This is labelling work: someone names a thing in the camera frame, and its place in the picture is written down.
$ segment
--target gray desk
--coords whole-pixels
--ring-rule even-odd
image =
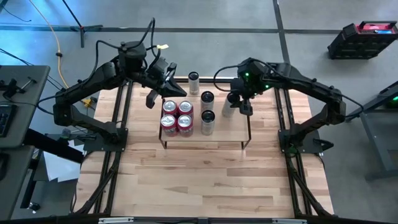
[[[18,149],[0,149],[1,153],[9,155],[6,176],[3,180],[0,180],[0,220],[11,218],[34,149],[34,146],[22,146]]]
[[[6,138],[0,138],[0,148],[12,148],[22,145],[25,133],[29,128],[36,109],[33,105],[40,100],[49,72],[50,67],[48,66],[0,65],[0,80],[4,80],[5,84],[8,84],[12,78],[17,80],[17,86],[19,87],[22,87],[29,81],[28,77],[37,81],[37,83],[30,84],[25,89],[26,93],[16,93],[12,96],[11,99],[13,101],[19,102],[16,103],[18,108]],[[2,91],[0,93],[0,102],[5,103],[6,99],[2,97]]]

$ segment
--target desk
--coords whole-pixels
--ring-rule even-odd
[[[147,109],[149,91],[139,85],[133,87],[126,126],[129,137],[122,153],[112,216],[293,217],[286,163],[277,137],[274,90],[252,101],[252,140],[244,151],[238,142],[170,142],[168,149],[163,149],[158,139],[161,99],[152,110]],[[216,98],[226,97],[216,89],[212,92]],[[117,89],[101,91],[96,119],[111,120],[116,93]],[[307,96],[290,91],[290,97],[296,122],[309,119]],[[103,152],[94,152],[83,163],[75,210],[97,187],[103,157]],[[302,160],[309,189],[333,213],[322,163],[309,154],[302,154]],[[301,191],[297,193],[304,211]]]

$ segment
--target can lid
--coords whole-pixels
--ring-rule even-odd
[[[170,127],[174,125],[175,118],[174,116],[168,114],[163,116],[163,118],[160,120],[160,123],[165,127]]]
[[[192,104],[188,101],[183,101],[180,103],[180,111],[188,112],[192,109]]]
[[[238,102],[240,100],[240,97],[238,94],[235,93],[228,93],[228,95],[226,96],[226,98],[228,99],[228,101],[230,103],[235,103]]]
[[[172,100],[167,100],[163,104],[163,110],[165,110],[165,111],[173,111],[176,109],[176,107],[177,107],[177,105]]]
[[[216,118],[216,115],[214,114],[214,112],[212,112],[210,110],[206,110],[201,114],[201,120],[206,123],[210,123],[210,122],[214,121],[215,118]]]
[[[186,128],[191,125],[192,119],[188,115],[181,115],[178,118],[178,125],[182,128]]]
[[[214,94],[210,91],[204,91],[201,94],[200,98],[203,102],[210,103],[210,102],[213,102],[213,100],[214,100]]]
[[[197,72],[190,72],[190,73],[188,74],[188,78],[189,78],[190,80],[195,81],[195,80],[197,80],[197,79],[199,78],[199,74],[198,74]]]

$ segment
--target red soda can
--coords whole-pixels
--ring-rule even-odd
[[[178,108],[177,108],[177,104],[172,101],[172,100],[167,100],[166,102],[164,102],[163,104],[163,114],[170,114],[175,116],[176,118],[178,118]]]
[[[193,119],[193,105],[189,101],[182,101],[178,106],[180,115],[188,115]]]
[[[181,115],[178,118],[177,128],[183,137],[189,137],[193,134],[193,120],[188,115]]]
[[[173,115],[167,114],[160,119],[160,125],[167,136],[173,137],[178,134],[177,122]]]

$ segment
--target yellow cable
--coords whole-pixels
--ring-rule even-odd
[[[58,53],[61,53],[61,48],[60,48],[60,42],[58,41],[58,37],[56,35],[56,33],[54,32],[54,30],[52,29],[52,26],[50,25],[50,23],[48,22],[48,20],[43,16],[43,14],[40,12],[40,10],[36,7],[36,5],[32,2],[32,0],[29,0],[30,3],[32,3],[32,5],[35,7],[35,9],[37,10],[37,12],[39,12],[39,14],[43,17],[43,19],[45,20],[45,22],[47,23],[47,25],[49,25],[52,33],[54,34],[55,40],[57,41],[57,46],[58,46]],[[62,79],[63,84],[69,88],[68,84],[66,83],[65,79],[63,78],[62,72],[61,72],[61,57],[58,57],[58,73],[60,74],[60,77]]]

